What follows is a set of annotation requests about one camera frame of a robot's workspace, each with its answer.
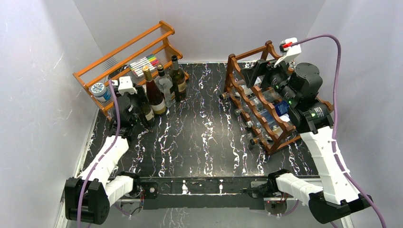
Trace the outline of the blue label clear bottle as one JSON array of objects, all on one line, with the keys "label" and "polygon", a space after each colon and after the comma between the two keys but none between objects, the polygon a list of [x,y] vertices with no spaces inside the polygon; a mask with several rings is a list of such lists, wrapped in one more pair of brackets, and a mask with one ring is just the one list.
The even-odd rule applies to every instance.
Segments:
[{"label": "blue label clear bottle", "polygon": [[[266,108],[263,106],[263,104],[260,102],[260,100],[255,97],[250,99],[254,104],[261,116],[263,116],[267,122],[270,120],[274,120],[272,115],[266,110]],[[278,114],[278,116],[281,118],[281,120],[289,122],[289,115],[288,115],[288,103],[286,101],[281,101],[279,103],[273,103],[275,107],[275,111]],[[258,121],[257,117],[253,113],[253,111],[249,108],[249,106],[246,103],[243,103],[241,108],[238,108],[235,110],[236,114],[241,114],[242,111],[247,113],[252,121]]]}]

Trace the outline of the clear liquor bottle dark label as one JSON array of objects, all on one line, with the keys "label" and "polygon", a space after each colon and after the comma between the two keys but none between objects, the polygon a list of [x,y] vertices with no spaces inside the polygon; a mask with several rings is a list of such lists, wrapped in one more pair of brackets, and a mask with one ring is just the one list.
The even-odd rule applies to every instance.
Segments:
[{"label": "clear liquor bottle dark label", "polygon": [[156,68],[158,73],[158,76],[155,79],[157,86],[160,88],[161,92],[164,95],[166,107],[170,108],[175,101],[175,92],[172,79],[165,74],[165,70],[162,64],[158,64]]}]

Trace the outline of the dark wine bottle silver cap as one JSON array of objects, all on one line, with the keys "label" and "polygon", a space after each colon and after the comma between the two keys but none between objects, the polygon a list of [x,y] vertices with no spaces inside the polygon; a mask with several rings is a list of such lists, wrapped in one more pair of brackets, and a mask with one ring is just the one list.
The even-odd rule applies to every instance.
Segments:
[{"label": "dark wine bottle silver cap", "polygon": [[172,68],[170,70],[170,77],[173,82],[175,100],[176,102],[180,102],[186,98],[186,80],[185,73],[180,68],[178,63],[178,57],[173,55],[171,57]]}]

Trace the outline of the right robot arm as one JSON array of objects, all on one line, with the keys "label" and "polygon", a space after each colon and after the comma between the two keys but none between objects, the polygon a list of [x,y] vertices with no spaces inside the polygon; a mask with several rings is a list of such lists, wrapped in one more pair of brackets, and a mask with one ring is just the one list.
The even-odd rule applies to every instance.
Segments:
[{"label": "right robot arm", "polygon": [[246,193],[270,193],[279,197],[289,194],[308,205],[314,218],[326,224],[371,206],[371,196],[361,193],[349,181],[347,171],[340,169],[342,156],[332,137],[335,125],[327,105],[318,91],[323,83],[319,69],[311,63],[299,63],[291,74],[288,64],[258,60],[254,66],[240,72],[247,86],[257,77],[272,87],[287,103],[288,116],[314,160],[321,186],[308,183],[290,171],[270,173],[266,184],[245,189]]}]

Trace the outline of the green wine bottle white label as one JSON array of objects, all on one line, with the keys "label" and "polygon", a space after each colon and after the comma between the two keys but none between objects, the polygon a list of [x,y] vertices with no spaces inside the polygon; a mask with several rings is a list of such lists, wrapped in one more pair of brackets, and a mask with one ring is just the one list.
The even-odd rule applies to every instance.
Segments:
[{"label": "green wine bottle white label", "polygon": [[142,86],[136,86],[140,108],[141,108],[141,121],[144,127],[150,128],[155,124],[154,112],[152,110],[151,105],[149,104],[147,95]]}]

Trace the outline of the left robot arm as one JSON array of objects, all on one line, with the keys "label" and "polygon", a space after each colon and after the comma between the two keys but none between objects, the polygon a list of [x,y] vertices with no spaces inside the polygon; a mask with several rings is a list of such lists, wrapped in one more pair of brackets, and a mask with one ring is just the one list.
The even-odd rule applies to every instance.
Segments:
[{"label": "left robot arm", "polygon": [[145,93],[137,89],[134,94],[125,92],[116,98],[119,112],[110,123],[110,134],[103,147],[82,173],[66,180],[65,216],[68,220],[101,225],[111,206],[123,196],[140,196],[142,185],[137,174],[123,171],[112,180],[109,177],[129,150],[144,97]]}]

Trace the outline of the red wine bottle gold cap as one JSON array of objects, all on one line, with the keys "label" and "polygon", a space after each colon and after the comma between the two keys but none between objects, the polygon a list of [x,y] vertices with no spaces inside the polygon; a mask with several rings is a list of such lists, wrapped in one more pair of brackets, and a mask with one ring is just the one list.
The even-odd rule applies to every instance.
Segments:
[{"label": "red wine bottle gold cap", "polygon": [[155,115],[164,115],[166,112],[164,96],[156,85],[149,66],[143,66],[142,71],[146,79],[146,94],[151,108]]}]

